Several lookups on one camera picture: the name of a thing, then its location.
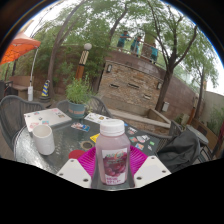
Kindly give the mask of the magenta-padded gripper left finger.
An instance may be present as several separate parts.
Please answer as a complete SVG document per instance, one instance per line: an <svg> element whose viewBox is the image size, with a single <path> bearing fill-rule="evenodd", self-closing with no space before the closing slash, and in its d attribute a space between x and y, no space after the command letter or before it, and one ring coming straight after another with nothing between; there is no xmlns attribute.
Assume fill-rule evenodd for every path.
<svg viewBox="0 0 224 224"><path fill-rule="evenodd" d="M91 148L87 152L73 150L69 153L69 160L57 175L81 187L90 188L95 171L95 154L95 148Z"/></svg>

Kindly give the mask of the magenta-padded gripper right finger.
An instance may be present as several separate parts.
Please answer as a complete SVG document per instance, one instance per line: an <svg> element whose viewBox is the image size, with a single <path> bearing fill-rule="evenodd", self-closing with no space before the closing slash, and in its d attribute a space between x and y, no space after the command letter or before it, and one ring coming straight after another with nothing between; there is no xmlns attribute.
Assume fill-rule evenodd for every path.
<svg viewBox="0 0 224 224"><path fill-rule="evenodd" d="M140 188L157 181L171 172L155 156L147 156L134 146L130 147L130 175L128 182L131 188Z"/></svg>

